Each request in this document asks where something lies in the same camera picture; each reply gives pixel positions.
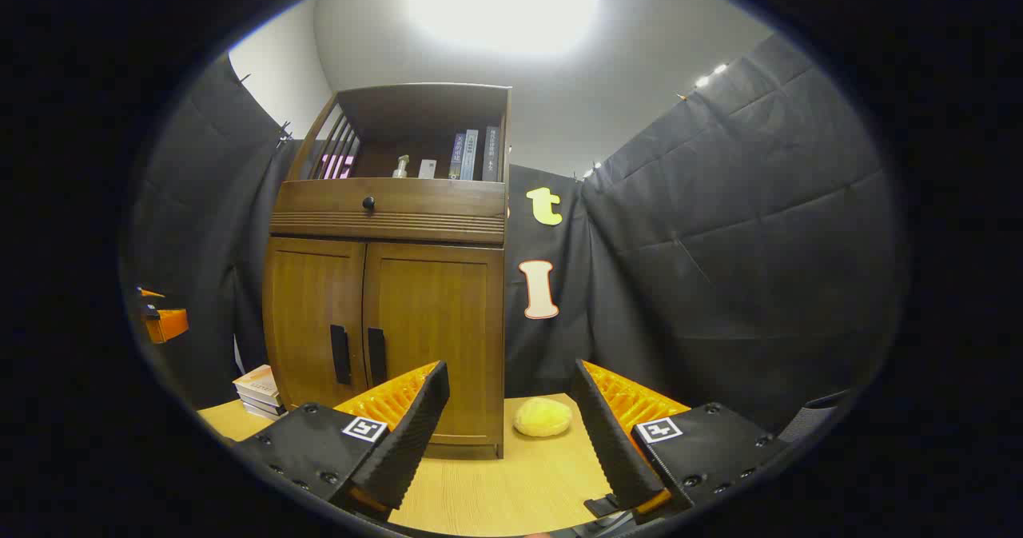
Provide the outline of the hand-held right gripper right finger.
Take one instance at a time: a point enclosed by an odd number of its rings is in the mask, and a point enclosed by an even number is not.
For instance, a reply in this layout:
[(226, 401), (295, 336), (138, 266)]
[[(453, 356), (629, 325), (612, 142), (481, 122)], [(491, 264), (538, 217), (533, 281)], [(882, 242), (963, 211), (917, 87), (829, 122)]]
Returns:
[(720, 501), (788, 450), (723, 404), (688, 407), (588, 361), (569, 393), (611, 494), (639, 523)]

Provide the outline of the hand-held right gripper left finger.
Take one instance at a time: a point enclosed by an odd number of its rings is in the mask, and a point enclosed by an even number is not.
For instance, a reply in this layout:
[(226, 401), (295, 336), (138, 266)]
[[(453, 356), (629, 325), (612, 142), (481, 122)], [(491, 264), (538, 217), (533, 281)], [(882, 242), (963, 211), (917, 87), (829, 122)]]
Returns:
[(384, 522), (402, 505), (449, 393), (447, 364), (435, 361), (335, 408), (301, 404), (235, 449), (336, 508)]

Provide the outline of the wooden cabinet door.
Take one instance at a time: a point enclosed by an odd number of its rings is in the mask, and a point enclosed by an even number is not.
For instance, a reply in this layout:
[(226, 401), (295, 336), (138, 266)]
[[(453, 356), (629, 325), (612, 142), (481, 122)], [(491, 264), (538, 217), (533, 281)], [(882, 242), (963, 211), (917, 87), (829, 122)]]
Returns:
[(363, 349), (376, 386), (444, 361), (436, 456), (504, 454), (504, 255), (498, 248), (368, 244)]
[(270, 238), (263, 316), (268, 359), (290, 409), (326, 407), (368, 388), (362, 345), (366, 245)]

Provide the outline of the wooden double-door shoe cabinet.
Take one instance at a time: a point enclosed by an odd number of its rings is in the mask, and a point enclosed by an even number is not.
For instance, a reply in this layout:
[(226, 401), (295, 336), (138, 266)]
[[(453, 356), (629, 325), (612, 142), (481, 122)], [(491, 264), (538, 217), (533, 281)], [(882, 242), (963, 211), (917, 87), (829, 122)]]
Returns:
[[(487, 126), (499, 126), (500, 182), (507, 188), (508, 207), (508, 163), (505, 141), (508, 95), (509, 89), (506, 86), (468, 83), (408, 83), (339, 91), (328, 99), (312, 124), (284, 182), (393, 178), (397, 158), (405, 154), (410, 156), (406, 178), (419, 180), (417, 174), (421, 160), (434, 159), (437, 161), (435, 180), (449, 180), (448, 167), (456, 135), (465, 133), (470, 129), (479, 130), (474, 181), (482, 181), (481, 160), (485, 129)], [(384, 242), (498, 248), (504, 255), (507, 229), (502, 245), (279, 236), (271, 234), (270, 231), (268, 242), (273, 236), (357, 241), (365, 243), (366, 254), (368, 244)]]

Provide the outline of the yellow round sponge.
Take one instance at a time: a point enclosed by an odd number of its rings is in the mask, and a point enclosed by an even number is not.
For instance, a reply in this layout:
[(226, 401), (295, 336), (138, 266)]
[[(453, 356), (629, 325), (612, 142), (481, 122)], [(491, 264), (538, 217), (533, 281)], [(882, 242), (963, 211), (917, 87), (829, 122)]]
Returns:
[(552, 437), (571, 425), (572, 410), (548, 397), (530, 397), (515, 411), (511, 425), (523, 436)]

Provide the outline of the stack of white books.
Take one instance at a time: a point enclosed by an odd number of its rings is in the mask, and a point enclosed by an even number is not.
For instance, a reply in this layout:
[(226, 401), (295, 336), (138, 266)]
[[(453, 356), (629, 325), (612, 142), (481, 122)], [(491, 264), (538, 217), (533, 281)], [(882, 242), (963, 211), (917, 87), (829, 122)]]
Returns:
[(233, 382), (242, 408), (249, 414), (277, 421), (288, 414), (281, 391), (269, 365), (262, 365)]

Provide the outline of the black backdrop cloth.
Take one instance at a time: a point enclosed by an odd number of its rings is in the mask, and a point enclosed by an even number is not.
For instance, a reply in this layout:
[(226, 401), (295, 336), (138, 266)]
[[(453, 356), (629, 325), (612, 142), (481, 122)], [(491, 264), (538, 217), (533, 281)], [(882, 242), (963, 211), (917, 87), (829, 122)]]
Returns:
[[(244, 90), (169, 117), (131, 213), (137, 283), (193, 330), (165, 367), (201, 409), (267, 361), (270, 197), (292, 153)], [(252, 138), (249, 144), (230, 136)], [(775, 34), (576, 181), (515, 164), (507, 397), (566, 392), (576, 360), (781, 432), (874, 376), (906, 287), (892, 177), (844, 93)]]

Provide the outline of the wooden drawer with black knob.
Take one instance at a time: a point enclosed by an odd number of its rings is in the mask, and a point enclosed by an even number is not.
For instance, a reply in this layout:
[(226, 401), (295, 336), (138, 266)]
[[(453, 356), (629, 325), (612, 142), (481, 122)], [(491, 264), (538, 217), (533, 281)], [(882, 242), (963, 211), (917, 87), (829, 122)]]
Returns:
[(273, 235), (502, 245), (501, 182), (347, 178), (286, 181), (270, 218)]

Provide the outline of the dark grey book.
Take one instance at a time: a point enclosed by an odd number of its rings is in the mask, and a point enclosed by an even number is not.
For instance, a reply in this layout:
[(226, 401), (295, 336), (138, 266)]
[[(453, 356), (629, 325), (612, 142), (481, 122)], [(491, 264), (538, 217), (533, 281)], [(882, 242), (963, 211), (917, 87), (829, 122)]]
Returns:
[(482, 181), (500, 181), (500, 127), (487, 126), (485, 129), (484, 148), (481, 160)]

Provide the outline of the large ceiling light panel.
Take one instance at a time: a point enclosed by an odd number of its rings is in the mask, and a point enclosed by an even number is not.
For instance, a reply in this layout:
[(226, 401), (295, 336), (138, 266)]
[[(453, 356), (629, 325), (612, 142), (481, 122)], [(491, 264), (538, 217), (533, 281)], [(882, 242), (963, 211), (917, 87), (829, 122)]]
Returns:
[(555, 56), (591, 28), (599, 0), (407, 0), (425, 36), (453, 49)]

